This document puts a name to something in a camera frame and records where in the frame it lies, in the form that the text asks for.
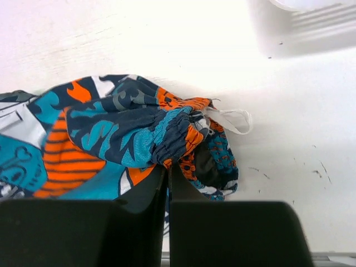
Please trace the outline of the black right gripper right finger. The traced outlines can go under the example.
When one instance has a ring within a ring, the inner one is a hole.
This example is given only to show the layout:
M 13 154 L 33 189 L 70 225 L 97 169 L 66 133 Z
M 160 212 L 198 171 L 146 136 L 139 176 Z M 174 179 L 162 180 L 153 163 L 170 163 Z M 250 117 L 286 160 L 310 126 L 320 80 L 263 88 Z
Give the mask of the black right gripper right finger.
M 212 201 L 169 169 L 171 266 L 312 266 L 299 218 L 282 201 Z

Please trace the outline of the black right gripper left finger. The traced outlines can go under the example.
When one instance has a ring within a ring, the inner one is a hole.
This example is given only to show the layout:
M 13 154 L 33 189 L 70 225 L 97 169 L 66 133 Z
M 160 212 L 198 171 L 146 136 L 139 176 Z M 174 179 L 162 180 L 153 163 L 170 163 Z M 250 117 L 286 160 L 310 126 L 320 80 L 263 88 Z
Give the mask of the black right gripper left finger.
M 116 200 L 6 200 L 2 266 L 160 266 L 167 173 Z

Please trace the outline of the colourful patterned shorts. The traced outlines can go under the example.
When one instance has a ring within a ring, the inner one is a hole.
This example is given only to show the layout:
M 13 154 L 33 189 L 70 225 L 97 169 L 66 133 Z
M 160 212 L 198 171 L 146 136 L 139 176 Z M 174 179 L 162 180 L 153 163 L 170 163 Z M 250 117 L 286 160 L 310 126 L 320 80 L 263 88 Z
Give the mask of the colourful patterned shorts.
M 177 164 L 210 200 L 238 188 L 212 99 L 180 98 L 137 75 L 88 76 L 41 95 L 1 94 L 1 200 L 114 200 Z

